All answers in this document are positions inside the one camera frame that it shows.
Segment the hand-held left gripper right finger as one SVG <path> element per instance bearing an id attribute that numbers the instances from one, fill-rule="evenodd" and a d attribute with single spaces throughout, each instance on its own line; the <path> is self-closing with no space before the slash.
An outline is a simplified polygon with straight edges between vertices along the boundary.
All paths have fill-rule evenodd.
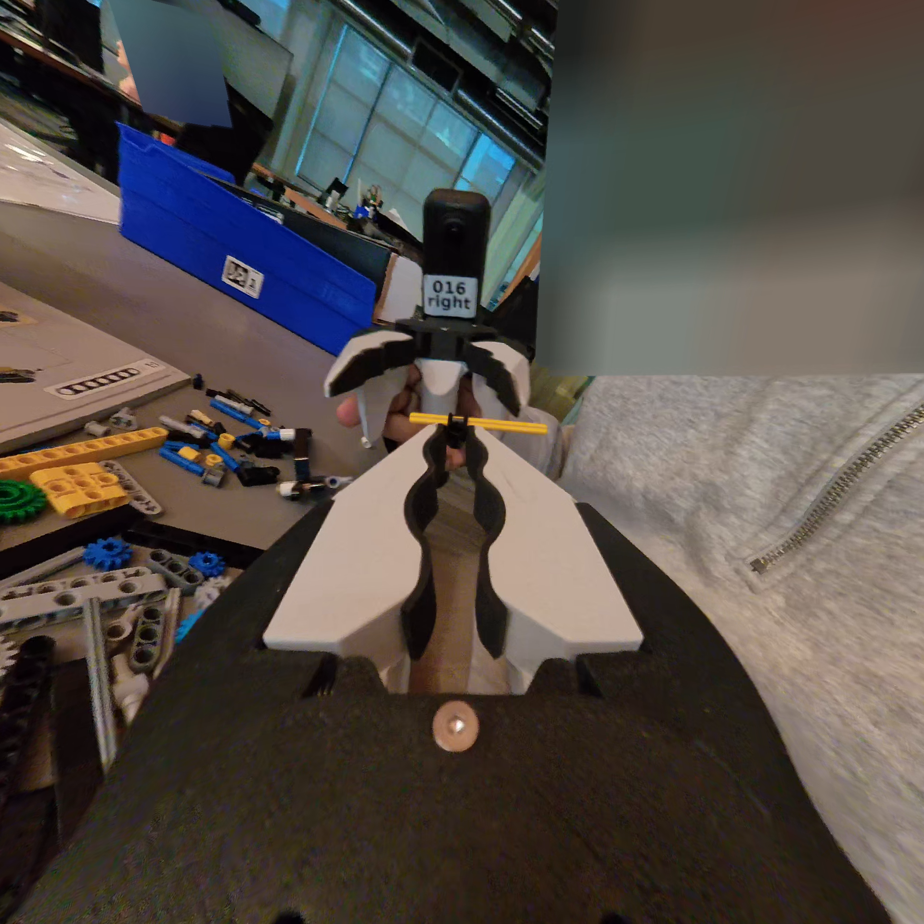
<path id="1" fill-rule="evenodd" d="M 571 496 L 490 431 L 466 440 L 473 515 L 482 533 L 478 644 L 524 695 L 548 661 L 636 653 L 643 633 Z"/>

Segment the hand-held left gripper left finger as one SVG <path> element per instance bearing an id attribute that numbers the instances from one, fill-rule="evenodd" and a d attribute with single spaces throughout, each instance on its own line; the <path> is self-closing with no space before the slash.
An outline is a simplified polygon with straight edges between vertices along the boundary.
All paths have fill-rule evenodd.
<path id="1" fill-rule="evenodd" d="M 390 693 L 408 692 L 436 623 L 426 529 L 445 450 L 446 427 L 428 425 L 336 495 L 263 633 L 267 649 L 365 658 Z"/>

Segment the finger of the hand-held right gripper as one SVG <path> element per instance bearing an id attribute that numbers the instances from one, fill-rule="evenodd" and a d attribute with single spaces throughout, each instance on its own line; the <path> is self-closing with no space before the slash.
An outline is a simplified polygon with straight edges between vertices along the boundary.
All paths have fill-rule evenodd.
<path id="1" fill-rule="evenodd" d="M 530 396 L 529 360 L 519 349 L 497 340 L 468 341 L 466 366 L 471 397 L 466 415 L 518 420 Z"/>
<path id="2" fill-rule="evenodd" d="M 353 392 L 387 372 L 411 365 L 417 358 L 414 337 L 402 332 L 362 332 L 353 336 L 324 380 L 324 395 Z"/>

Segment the yellow lego axle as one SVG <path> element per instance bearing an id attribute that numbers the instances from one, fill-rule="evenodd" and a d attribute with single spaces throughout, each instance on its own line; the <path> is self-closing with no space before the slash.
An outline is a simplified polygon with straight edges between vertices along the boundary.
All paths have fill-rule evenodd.
<path id="1" fill-rule="evenodd" d="M 448 415 L 412 412 L 409 415 L 409 420 L 415 425 L 443 425 L 445 427 L 447 416 Z M 468 428 L 498 433 L 523 433 L 528 435 L 544 435 L 548 433 L 548 426 L 544 423 L 495 420 L 478 417 L 468 417 Z"/>

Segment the person's right forearm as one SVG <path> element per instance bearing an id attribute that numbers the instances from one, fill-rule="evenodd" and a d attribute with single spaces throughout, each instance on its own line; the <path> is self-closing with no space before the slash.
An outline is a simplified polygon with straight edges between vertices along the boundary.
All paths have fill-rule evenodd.
<path id="1" fill-rule="evenodd" d="M 563 423 L 551 413 L 534 407 L 527 407 L 526 415 L 530 422 L 547 427 L 547 433 L 538 436 L 538 448 L 530 451 L 530 464 L 548 479 L 558 482 L 570 453 L 576 420 L 568 419 Z"/>

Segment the scatter of small lego pins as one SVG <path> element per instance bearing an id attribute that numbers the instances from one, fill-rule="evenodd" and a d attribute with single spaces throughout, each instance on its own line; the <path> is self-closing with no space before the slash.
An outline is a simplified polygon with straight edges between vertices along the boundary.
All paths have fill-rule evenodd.
<path id="1" fill-rule="evenodd" d="M 355 481 L 312 469 L 312 429 L 280 426 L 260 400 L 209 387 L 200 374 L 191 386 L 210 411 L 194 408 L 183 420 L 159 419 L 167 436 L 156 453 L 173 468 L 214 489 L 231 479 L 244 488 L 272 487 L 287 502 L 328 496 Z"/>

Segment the flat grey lego liftarm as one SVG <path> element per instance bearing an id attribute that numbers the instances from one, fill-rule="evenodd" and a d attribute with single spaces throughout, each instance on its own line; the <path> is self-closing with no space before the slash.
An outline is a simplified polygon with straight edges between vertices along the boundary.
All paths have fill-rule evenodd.
<path id="1" fill-rule="evenodd" d="M 114 460 L 104 460 L 100 466 L 109 474 L 115 476 L 119 487 L 126 493 L 129 504 L 148 517 L 160 517 L 165 509 L 152 495 L 119 463 Z"/>

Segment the pile of lego beams gears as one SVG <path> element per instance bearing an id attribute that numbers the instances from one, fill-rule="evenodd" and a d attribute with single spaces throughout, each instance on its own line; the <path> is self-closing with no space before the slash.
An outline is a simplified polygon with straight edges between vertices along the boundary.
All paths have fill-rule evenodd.
<path id="1" fill-rule="evenodd" d="M 214 552 L 188 558 L 152 549 L 141 565 L 56 575 L 90 552 L 131 549 L 117 539 L 74 549 L 2 583 L 2 806 L 21 764 L 35 702 L 48 683 L 56 640 L 38 634 L 78 622 L 98 767 L 107 773 L 152 682 L 176 645 L 230 583 Z"/>

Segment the lego instruction booklet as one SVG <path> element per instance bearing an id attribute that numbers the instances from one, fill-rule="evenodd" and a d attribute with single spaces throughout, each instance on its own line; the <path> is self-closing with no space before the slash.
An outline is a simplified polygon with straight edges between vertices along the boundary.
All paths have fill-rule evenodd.
<path id="1" fill-rule="evenodd" d="M 101 278 L 123 244 L 119 195 L 2 123 L 2 451 L 74 432 L 190 376 L 77 314 L 116 306 Z"/>

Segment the long yellow lego beam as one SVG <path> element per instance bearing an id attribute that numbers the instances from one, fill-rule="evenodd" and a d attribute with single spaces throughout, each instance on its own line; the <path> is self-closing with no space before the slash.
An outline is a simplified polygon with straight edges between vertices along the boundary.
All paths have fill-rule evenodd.
<path id="1" fill-rule="evenodd" d="M 103 460 L 118 459 L 159 449 L 165 443 L 167 435 L 167 429 L 151 427 L 130 433 L 31 450 L 15 456 L 4 456 L 1 458 L 1 479 L 25 481 L 34 472 L 46 468 L 99 463 Z"/>

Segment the green lego gear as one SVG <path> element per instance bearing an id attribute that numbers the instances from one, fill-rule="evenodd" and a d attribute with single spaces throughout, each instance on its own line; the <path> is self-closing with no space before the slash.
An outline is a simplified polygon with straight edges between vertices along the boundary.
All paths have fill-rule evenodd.
<path id="1" fill-rule="evenodd" d="M 30 521 L 41 514 L 48 503 L 44 492 L 27 481 L 2 479 L 0 491 L 2 525 Z"/>

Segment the beige trousers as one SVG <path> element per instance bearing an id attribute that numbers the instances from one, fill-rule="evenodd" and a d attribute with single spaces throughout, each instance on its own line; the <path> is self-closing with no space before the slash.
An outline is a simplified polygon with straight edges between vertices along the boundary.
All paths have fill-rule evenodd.
<path id="1" fill-rule="evenodd" d="M 496 689 L 495 663 L 480 642 L 475 621 L 483 531 L 473 514 L 473 495 L 467 479 L 450 479 L 438 492 L 438 511 L 426 530 L 436 618 L 424 654 L 411 664 L 412 695 Z"/>

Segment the blue plastic bin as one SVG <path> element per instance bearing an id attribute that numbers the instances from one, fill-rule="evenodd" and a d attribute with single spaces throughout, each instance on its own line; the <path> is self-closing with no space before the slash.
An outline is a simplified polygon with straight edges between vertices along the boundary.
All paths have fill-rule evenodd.
<path id="1" fill-rule="evenodd" d="M 226 189 L 225 171 L 117 128 L 123 237 L 332 355 L 372 325 L 372 280 Z"/>

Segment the grey zip hoodie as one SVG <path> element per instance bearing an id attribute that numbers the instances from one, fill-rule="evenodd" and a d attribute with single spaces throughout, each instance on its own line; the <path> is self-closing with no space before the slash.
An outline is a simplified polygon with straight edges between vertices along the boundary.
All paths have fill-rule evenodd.
<path id="1" fill-rule="evenodd" d="M 922 374 L 598 377 L 548 473 L 710 618 L 895 922 L 923 917 Z"/>

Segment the yellow lego frame block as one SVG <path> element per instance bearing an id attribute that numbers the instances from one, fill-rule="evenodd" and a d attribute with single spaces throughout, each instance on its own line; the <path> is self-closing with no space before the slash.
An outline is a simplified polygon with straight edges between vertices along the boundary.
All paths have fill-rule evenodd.
<path id="1" fill-rule="evenodd" d="M 130 500 L 116 475 L 97 463 L 42 468 L 29 475 L 29 482 L 68 519 L 112 510 Z"/>

